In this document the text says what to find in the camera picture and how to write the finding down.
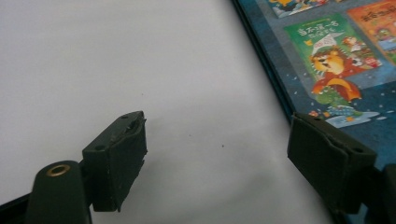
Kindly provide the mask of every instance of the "green book cover illustration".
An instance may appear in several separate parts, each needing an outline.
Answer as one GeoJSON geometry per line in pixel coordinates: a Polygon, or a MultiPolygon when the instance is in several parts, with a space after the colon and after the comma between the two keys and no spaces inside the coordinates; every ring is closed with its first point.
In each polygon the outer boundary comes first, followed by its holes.
{"type": "Polygon", "coordinates": [[[348,79],[381,65],[347,20],[333,14],[285,27],[303,60],[313,85],[308,92],[328,109],[325,118],[345,116],[353,121],[362,115],[352,101],[361,99],[359,85],[348,79]]]}

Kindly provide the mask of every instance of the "book cover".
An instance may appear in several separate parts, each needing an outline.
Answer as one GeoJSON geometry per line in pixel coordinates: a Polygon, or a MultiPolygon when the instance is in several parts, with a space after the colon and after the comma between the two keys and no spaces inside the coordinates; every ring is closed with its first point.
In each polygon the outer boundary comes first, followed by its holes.
{"type": "MultiPolygon", "coordinates": [[[[352,8],[380,1],[329,1],[325,7],[316,7],[309,13],[297,13],[281,20],[274,16],[266,0],[233,2],[262,62],[263,74],[273,85],[279,105],[289,121],[293,112],[324,118],[374,150],[377,153],[375,167],[379,170],[386,164],[396,163],[396,66],[347,14],[352,8]],[[293,29],[298,31],[303,24],[323,18],[339,24],[325,31],[323,37],[312,35],[302,39],[299,34],[290,36],[293,29]],[[328,41],[331,44],[326,46],[324,43],[328,41]],[[322,42],[326,47],[314,47],[322,42]],[[326,74],[330,70],[319,73],[320,69],[313,66],[312,58],[325,50],[330,54],[317,57],[316,64],[342,54],[343,61],[348,57],[358,57],[360,60],[355,65],[363,67],[339,77],[326,74]]],[[[344,64],[349,67],[353,62],[344,64]]],[[[330,63],[323,66],[335,70],[330,63]]],[[[367,207],[362,205],[358,214],[333,214],[334,223],[363,224],[368,214],[367,207]]]]}
{"type": "Polygon", "coordinates": [[[266,0],[279,18],[287,17],[298,12],[319,7],[328,0],[266,0]]]}
{"type": "Polygon", "coordinates": [[[388,0],[355,7],[348,10],[347,14],[385,57],[396,64],[396,1],[388,0]]]}

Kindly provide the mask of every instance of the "children's book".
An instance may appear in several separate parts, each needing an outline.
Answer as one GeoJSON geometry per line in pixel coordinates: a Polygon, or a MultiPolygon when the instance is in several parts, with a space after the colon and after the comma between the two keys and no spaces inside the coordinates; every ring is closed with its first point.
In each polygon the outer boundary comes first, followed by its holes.
{"type": "Polygon", "coordinates": [[[396,64],[396,1],[354,7],[347,13],[385,57],[396,64]]]}
{"type": "MultiPolygon", "coordinates": [[[[379,170],[396,163],[396,66],[351,16],[353,8],[396,1],[329,1],[282,19],[267,0],[233,1],[288,120],[293,112],[325,119],[374,150],[379,170]]],[[[390,20],[392,10],[363,15],[390,20]]],[[[345,218],[363,224],[366,214],[362,205],[345,218]]]]}
{"type": "Polygon", "coordinates": [[[266,0],[279,18],[319,7],[329,0],[266,0]]]}

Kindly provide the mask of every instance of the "white table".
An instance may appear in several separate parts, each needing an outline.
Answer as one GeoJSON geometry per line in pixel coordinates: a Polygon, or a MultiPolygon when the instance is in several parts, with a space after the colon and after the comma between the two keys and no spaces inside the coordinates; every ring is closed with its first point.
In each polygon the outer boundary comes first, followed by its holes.
{"type": "Polygon", "coordinates": [[[143,110],[148,155],[93,223],[331,223],[227,0],[0,1],[0,204],[143,110]]]}

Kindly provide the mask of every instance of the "table surface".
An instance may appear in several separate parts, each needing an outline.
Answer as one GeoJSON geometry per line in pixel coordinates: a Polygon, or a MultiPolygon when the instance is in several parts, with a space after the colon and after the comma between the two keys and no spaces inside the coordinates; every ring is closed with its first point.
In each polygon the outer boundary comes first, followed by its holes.
{"type": "Polygon", "coordinates": [[[331,223],[229,0],[0,1],[0,203],[143,110],[148,155],[93,223],[331,223]]]}

